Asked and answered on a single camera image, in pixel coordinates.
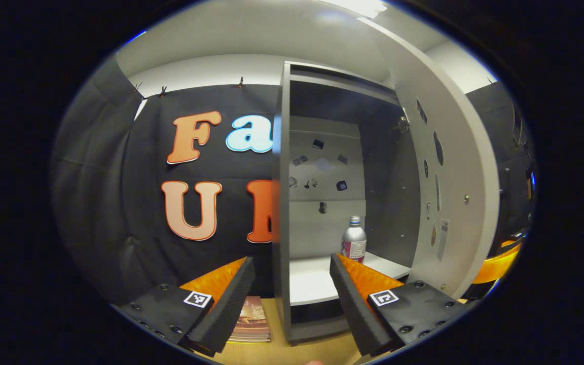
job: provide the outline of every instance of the blue letter a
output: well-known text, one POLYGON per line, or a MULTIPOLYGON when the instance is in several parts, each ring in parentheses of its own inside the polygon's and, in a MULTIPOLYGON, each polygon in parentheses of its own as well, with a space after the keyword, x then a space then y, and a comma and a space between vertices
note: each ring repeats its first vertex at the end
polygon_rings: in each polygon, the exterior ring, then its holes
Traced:
POLYGON ((243 116, 234 120, 231 126, 236 131, 227 136, 227 147, 230 150, 244 152, 251 149, 258 153, 271 150, 274 143, 269 139, 272 131, 272 122, 269 119, 264 116, 243 116), (251 127, 243 128, 247 123, 251 123, 251 127))

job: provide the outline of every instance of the bottle label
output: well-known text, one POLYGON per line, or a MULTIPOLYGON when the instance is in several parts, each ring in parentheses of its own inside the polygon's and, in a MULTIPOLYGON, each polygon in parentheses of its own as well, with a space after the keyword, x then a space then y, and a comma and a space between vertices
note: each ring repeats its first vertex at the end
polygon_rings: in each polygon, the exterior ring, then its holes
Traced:
POLYGON ((367 241, 344 241, 341 243, 341 254, 353 259, 360 264, 364 261, 364 252, 367 249, 367 241))

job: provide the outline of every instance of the letter cutout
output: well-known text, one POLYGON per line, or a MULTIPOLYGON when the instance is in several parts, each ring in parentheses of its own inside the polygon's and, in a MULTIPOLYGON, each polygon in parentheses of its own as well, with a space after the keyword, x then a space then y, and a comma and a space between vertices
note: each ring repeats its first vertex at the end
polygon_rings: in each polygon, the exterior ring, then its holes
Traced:
POLYGON ((162 191, 165 194, 166 221, 173 232, 181 238, 193 241, 208 240, 215 234, 215 196, 222 191, 222 185, 211 181, 195 184, 195 191, 200 194, 202 211, 202 222, 197 227, 187 224, 184 217, 184 194, 188 191, 188 185, 181 181, 165 181, 162 191))
POLYGON ((197 123, 208 122, 218 125, 221 121, 222 116, 218 112, 194 114, 174 120, 172 124, 177 126, 177 130, 174 134, 172 153, 168 155, 166 161, 169 164, 181 164, 197 160, 200 157, 200 152, 193 148, 193 139, 197 139, 197 144, 205 145, 211 134, 211 128, 208 124, 202 123, 196 128, 197 123))
POLYGON ((254 180, 247 184, 247 191, 253 195, 253 230, 247 235, 252 243, 272 242, 269 221, 272 219, 272 182, 254 180))
POLYGON ((230 132, 227 136, 226 143, 230 150, 265 153, 272 149, 274 142, 269 139, 272 122, 264 116, 243 116, 234 120, 231 126, 236 128, 236 131, 230 132), (251 127, 243 128, 247 123, 251 123, 251 127))

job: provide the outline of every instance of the white shelf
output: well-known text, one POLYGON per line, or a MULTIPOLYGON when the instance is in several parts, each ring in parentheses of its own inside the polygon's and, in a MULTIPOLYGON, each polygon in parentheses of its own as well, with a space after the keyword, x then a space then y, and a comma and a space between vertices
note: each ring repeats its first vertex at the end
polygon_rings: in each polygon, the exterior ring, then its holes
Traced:
MULTIPOLYGON (((407 275, 411 270, 370 252, 364 255, 363 264, 394 279, 407 275)), ((290 305, 336 300, 337 289, 330 268, 330 256, 290 260, 290 305)))

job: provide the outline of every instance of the plastic bottle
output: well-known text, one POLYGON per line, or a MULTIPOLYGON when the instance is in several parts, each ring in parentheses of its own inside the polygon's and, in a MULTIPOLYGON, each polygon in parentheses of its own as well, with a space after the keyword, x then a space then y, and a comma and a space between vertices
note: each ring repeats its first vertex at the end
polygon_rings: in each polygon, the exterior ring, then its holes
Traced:
POLYGON ((367 234, 360 226, 359 215, 351 215, 350 226, 341 236, 341 254, 360 264, 367 249, 367 234))

